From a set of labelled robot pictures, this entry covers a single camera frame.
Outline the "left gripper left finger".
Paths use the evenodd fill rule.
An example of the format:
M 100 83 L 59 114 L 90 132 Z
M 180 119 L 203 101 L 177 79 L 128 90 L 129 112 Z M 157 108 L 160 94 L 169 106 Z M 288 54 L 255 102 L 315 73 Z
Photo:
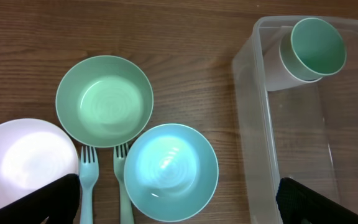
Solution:
M 1 224 L 73 224 L 80 204 L 80 180 L 67 174 L 0 209 Z

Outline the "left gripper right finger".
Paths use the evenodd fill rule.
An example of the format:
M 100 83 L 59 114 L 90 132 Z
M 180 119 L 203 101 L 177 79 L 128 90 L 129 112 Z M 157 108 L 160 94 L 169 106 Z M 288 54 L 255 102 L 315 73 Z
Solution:
M 280 180 L 275 199 L 283 224 L 358 224 L 358 214 L 289 177 Z

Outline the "light blue fork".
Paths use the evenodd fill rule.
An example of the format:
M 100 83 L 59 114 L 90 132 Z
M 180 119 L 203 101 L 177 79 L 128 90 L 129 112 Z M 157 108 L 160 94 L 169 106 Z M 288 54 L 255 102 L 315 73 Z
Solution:
M 93 223 L 93 187 L 99 178 L 96 148 L 82 146 L 80 156 L 80 184 L 82 187 L 80 224 Z

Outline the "green cup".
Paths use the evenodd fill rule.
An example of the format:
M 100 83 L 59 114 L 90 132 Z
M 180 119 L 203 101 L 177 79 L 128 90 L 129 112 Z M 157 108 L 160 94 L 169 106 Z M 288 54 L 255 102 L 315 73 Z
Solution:
M 293 76 L 308 82 L 339 73 L 347 59 L 338 30 L 316 17 L 300 20 L 284 35 L 280 55 Z

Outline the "pink bowl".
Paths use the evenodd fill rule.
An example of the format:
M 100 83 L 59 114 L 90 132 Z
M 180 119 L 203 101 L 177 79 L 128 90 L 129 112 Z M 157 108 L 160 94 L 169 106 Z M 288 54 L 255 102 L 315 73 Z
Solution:
M 34 118 L 0 124 L 0 208 L 77 173 L 76 147 L 58 126 Z

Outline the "pink cup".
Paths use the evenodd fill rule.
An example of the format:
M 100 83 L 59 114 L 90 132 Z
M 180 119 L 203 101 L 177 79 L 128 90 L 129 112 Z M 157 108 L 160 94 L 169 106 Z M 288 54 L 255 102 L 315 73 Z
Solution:
M 291 34 L 285 34 L 264 55 L 265 86 L 267 91 L 278 91 L 315 83 L 315 77 L 295 55 L 291 46 Z

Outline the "green bowl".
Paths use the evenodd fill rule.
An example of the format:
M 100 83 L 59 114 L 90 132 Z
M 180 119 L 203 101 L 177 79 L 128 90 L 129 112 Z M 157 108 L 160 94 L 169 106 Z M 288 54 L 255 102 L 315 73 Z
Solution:
M 133 62 L 99 55 L 80 61 L 60 81 L 55 96 L 58 120 L 78 142 L 108 148 L 134 139 L 147 125 L 154 91 Z

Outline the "blue bowl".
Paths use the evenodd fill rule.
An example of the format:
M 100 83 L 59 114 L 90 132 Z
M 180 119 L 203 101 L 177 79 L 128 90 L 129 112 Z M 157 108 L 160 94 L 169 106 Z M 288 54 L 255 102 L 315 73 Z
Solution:
M 197 215 L 212 200 L 218 180 L 219 163 L 211 143 L 184 124 L 161 124 L 141 134 L 124 166 L 131 202 L 160 222 Z

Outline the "clear plastic container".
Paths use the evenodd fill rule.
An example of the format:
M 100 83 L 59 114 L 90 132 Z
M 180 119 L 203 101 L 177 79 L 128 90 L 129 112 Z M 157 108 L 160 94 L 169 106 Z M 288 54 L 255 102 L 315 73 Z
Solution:
M 284 177 L 358 214 L 358 20 L 327 18 L 347 49 L 337 75 L 267 91 L 264 54 L 300 20 L 259 19 L 232 61 L 252 223 L 282 222 L 275 196 Z

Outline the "light green fork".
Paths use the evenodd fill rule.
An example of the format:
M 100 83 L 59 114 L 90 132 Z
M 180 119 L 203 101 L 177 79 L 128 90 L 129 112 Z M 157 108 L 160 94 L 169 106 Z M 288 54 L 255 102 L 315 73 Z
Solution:
M 124 183 L 124 166 L 129 152 L 128 143 L 114 146 L 113 149 L 113 168 L 114 175 L 119 183 L 120 199 L 120 224 L 134 224 L 131 200 L 127 194 Z

